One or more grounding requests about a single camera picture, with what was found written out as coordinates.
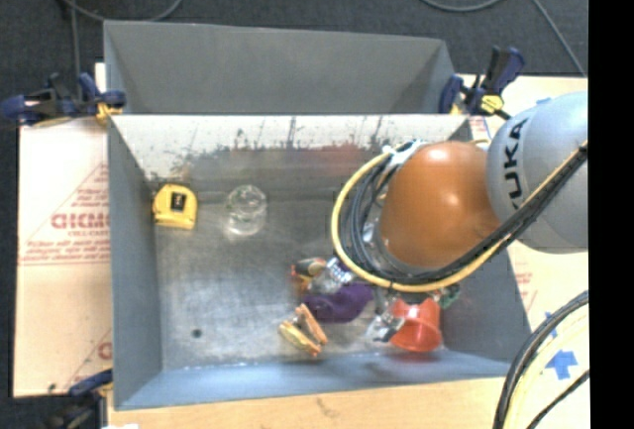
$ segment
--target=object in bin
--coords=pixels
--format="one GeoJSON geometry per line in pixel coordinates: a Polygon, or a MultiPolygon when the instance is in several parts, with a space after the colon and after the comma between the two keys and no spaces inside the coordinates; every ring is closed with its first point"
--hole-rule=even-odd
{"type": "Polygon", "coordinates": [[[326,262],[317,275],[308,283],[308,292],[319,294],[334,294],[342,287],[350,284],[355,275],[339,262],[337,257],[332,257],[326,262]]]}
{"type": "Polygon", "coordinates": [[[191,230],[196,224],[198,201],[188,187],[168,183],[157,192],[152,210],[157,225],[191,230]]]}
{"type": "Polygon", "coordinates": [[[252,184],[243,184],[231,191],[225,201],[231,235],[249,237],[259,232],[266,222],[266,195],[252,184]]]}
{"type": "Polygon", "coordinates": [[[20,94],[2,101],[2,113],[18,126],[51,126],[76,117],[95,117],[105,124],[109,115],[120,114],[126,95],[120,90],[100,91],[92,76],[81,73],[77,78],[80,97],[73,96],[58,73],[49,76],[47,85],[30,94],[20,94]]]}
{"type": "Polygon", "coordinates": [[[293,318],[280,323],[278,330],[286,341],[313,357],[319,355],[328,343],[321,325],[305,304],[297,306],[293,318]]]}
{"type": "Polygon", "coordinates": [[[407,304],[397,298],[392,306],[396,318],[405,321],[389,342],[410,352],[432,352],[443,342],[440,331],[440,305],[428,297],[420,304],[407,304]]]}
{"type": "Polygon", "coordinates": [[[502,91],[520,74],[525,61],[518,49],[509,47],[501,51],[493,47],[491,60],[480,82],[480,75],[471,87],[464,80],[452,75],[441,92],[439,112],[441,114],[469,114],[480,116],[497,115],[509,119],[502,110],[502,91]]]}
{"type": "Polygon", "coordinates": [[[319,257],[302,259],[290,266],[290,279],[296,287],[298,296],[303,295],[308,290],[313,277],[325,267],[326,261],[319,257]]]}
{"type": "Polygon", "coordinates": [[[352,322],[371,300],[372,288],[360,282],[342,286],[336,293],[308,293],[302,298],[302,302],[322,323],[352,322]]]}

